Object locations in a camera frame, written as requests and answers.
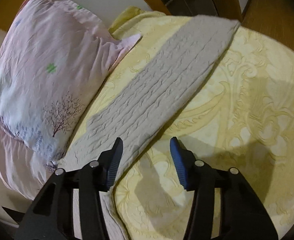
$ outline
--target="metal screw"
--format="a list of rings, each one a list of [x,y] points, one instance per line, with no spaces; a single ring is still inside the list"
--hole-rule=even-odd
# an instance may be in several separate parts
[[[55,170],[55,174],[56,174],[57,176],[62,175],[64,172],[65,172],[65,171],[64,171],[64,169],[62,169],[62,168],[59,168],[59,169]]]
[[[92,168],[97,167],[97,166],[99,166],[99,162],[98,161],[92,161],[92,162],[90,162],[89,166],[92,167]]]
[[[202,167],[202,166],[205,165],[205,163],[203,161],[201,161],[201,160],[196,160],[195,165],[198,166],[198,167]]]
[[[231,174],[234,174],[234,175],[239,173],[239,170],[236,169],[236,168],[231,168],[229,171],[230,171]]]

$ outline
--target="green star print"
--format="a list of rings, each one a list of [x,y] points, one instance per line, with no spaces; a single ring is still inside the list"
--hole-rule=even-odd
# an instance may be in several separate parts
[[[56,71],[56,68],[57,66],[55,66],[53,63],[50,63],[48,66],[47,66],[47,72],[48,73],[53,73]]]

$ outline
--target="yellow bedspread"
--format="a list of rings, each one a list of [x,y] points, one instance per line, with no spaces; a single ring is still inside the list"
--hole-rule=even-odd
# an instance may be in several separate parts
[[[138,32],[143,38],[96,95],[72,143],[85,133],[87,118],[106,107],[188,20],[135,7],[119,16],[110,28],[115,38]],[[183,239],[193,192],[179,184],[169,152],[172,136],[213,168],[238,167],[280,237],[293,225],[293,51],[262,34],[238,29],[204,87],[118,183],[115,202],[132,239]],[[214,235],[217,218],[215,212]]]

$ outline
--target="bed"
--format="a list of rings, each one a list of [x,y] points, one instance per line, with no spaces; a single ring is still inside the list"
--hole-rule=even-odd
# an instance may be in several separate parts
[[[189,20],[136,7],[118,16],[109,28],[114,38],[137,33],[143,37],[95,95],[69,148],[86,132],[86,121],[108,106]],[[183,238],[193,193],[179,184],[169,153],[172,136],[214,168],[238,167],[264,203],[280,238],[294,225],[293,51],[260,33],[243,27],[237,30],[204,86],[163,127],[115,187],[117,212],[132,239]],[[5,156],[2,142],[0,136],[0,156]],[[67,150],[58,166],[75,169],[76,157]],[[0,175],[4,178],[8,174],[3,168]],[[27,171],[17,169],[18,180],[23,176],[20,172]],[[40,184],[49,175],[41,165],[32,172],[41,174]],[[20,187],[28,196],[26,191],[34,186],[31,182]],[[216,212],[214,235],[218,216]]]

